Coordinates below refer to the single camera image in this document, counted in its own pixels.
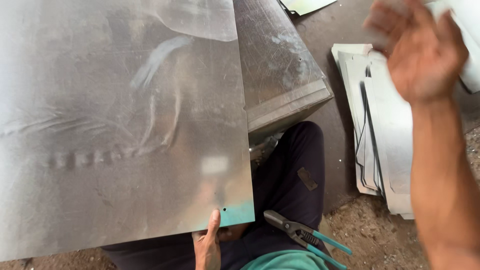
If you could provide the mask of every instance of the stack of metal strips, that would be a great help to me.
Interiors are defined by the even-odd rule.
[[[352,113],[357,188],[383,196],[392,214],[412,219],[412,115],[397,93],[386,58],[370,44],[334,44]]]

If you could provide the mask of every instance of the hand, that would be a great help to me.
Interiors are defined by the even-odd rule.
[[[404,0],[408,14],[376,1],[364,26],[388,38],[384,54],[399,94],[412,106],[450,98],[468,58],[450,11],[436,23],[421,0]]]
[[[217,236],[219,227],[220,211],[215,209],[210,215],[208,229],[192,233],[196,270],[220,269],[220,242]]]

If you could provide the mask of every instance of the knee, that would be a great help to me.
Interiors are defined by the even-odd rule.
[[[306,138],[320,139],[323,142],[324,133],[322,129],[314,122],[303,121],[298,123],[297,125],[299,132]]]

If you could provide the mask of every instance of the teal handle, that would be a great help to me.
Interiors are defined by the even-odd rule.
[[[311,244],[307,245],[307,250],[313,252],[315,255],[318,257],[328,261],[331,263],[333,266],[337,267],[340,270],[347,270],[347,267],[343,264],[340,264],[336,260],[332,259],[332,257],[328,256],[327,254],[323,253],[322,251],[318,250],[318,248],[312,246]]]
[[[332,240],[332,239],[326,237],[325,235],[323,235],[323,234],[321,234],[321,233],[319,233],[319,232],[317,232],[317,231],[313,231],[313,236],[317,237],[318,239],[321,239],[321,240],[324,241],[325,243],[329,243],[329,244],[331,244],[332,246],[334,246],[334,247],[336,247],[336,248],[338,248],[338,249],[340,249],[340,250],[343,250],[343,251],[347,252],[349,255],[352,255],[352,251],[351,251],[348,247],[340,244],[339,242],[337,242],[337,241],[335,241],[335,240]]]

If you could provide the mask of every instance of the dirt floor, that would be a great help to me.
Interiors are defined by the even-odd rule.
[[[467,135],[467,155],[480,184],[480,127]],[[360,196],[325,218],[337,241],[353,251],[349,256],[338,249],[333,257],[356,270],[425,270],[413,221],[392,216],[382,198]],[[99,249],[33,258],[25,264],[15,260],[0,263],[0,270],[115,270],[117,267]]]

